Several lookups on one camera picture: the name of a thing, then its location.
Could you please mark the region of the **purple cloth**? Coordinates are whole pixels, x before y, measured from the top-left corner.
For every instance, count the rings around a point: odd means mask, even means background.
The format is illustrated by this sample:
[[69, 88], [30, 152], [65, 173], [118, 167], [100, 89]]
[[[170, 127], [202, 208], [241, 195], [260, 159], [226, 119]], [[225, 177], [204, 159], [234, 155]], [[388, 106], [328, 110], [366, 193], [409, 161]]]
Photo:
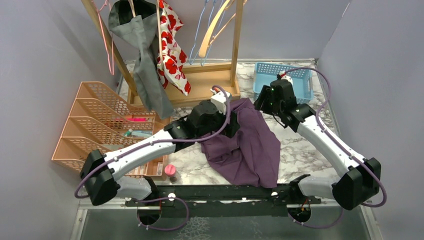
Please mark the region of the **purple cloth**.
[[230, 104], [240, 128], [233, 137], [217, 135], [201, 142], [210, 167], [232, 185], [275, 188], [281, 142], [248, 98]]

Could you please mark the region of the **red poppy print cloth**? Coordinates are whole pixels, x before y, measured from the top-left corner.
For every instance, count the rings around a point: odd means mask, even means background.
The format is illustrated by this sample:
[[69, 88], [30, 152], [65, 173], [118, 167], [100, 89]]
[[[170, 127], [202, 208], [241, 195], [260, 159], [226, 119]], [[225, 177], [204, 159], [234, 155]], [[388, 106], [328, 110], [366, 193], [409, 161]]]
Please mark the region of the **red poppy print cloth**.
[[188, 62], [186, 53], [176, 41], [176, 33], [183, 27], [183, 22], [164, 0], [160, 0], [160, 28], [162, 55], [164, 63], [160, 63], [158, 53], [157, 73], [163, 88], [173, 85], [179, 92], [187, 96], [191, 92], [191, 84], [183, 72]]

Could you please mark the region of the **grey skirt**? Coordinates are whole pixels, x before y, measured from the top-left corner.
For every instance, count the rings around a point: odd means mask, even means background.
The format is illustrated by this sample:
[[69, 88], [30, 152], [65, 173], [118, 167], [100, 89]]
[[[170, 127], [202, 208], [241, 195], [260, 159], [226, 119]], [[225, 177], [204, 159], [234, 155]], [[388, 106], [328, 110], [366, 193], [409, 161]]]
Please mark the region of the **grey skirt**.
[[109, 30], [138, 50], [133, 69], [137, 94], [143, 106], [155, 111], [161, 119], [174, 113], [174, 108], [157, 73], [159, 34], [156, 4], [134, 0], [134, 9], [128, 0], [113, 4], [108, 16]]

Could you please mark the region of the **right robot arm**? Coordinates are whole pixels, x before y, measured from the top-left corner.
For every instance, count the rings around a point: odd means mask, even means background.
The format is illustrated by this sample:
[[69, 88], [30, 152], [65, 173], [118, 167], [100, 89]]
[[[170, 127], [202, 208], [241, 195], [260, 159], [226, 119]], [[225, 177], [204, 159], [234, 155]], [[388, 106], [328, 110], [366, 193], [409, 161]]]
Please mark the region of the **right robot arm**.
[[381, 163], [352, 150], [323, 124], [308, 104], [298, 104], [288, 80], [277, 79], [264, 85], [254, 108], [280, 118], [284, 128], [289, 127], [308, 140], [338, 175], [329, 178], [304, 174], [295, 178], [288, 190], [292, 202], [300, 204], [308, 197], [322, 197], [335, 200], [345, 210], [352, 210], [382, 189]]

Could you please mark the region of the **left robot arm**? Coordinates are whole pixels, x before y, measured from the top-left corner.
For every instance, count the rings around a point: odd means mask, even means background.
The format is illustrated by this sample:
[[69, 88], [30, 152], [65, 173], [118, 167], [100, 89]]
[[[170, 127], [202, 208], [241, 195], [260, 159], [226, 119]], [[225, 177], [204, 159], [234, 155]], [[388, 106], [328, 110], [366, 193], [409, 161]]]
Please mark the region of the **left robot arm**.
[[226, 112], [221, 113], [211, 100], [203, 100], [190, 114], [171, 121], [142, 141], [106, 153], [92, 150], [79, 173], [81, 181], [74, 196], [89, 198], [94, 206], [107, 203], [124, 189], [119, 181], [134, 168], [218, 135], [232, 138], [239, 128], [234, 110], [227, 107]]

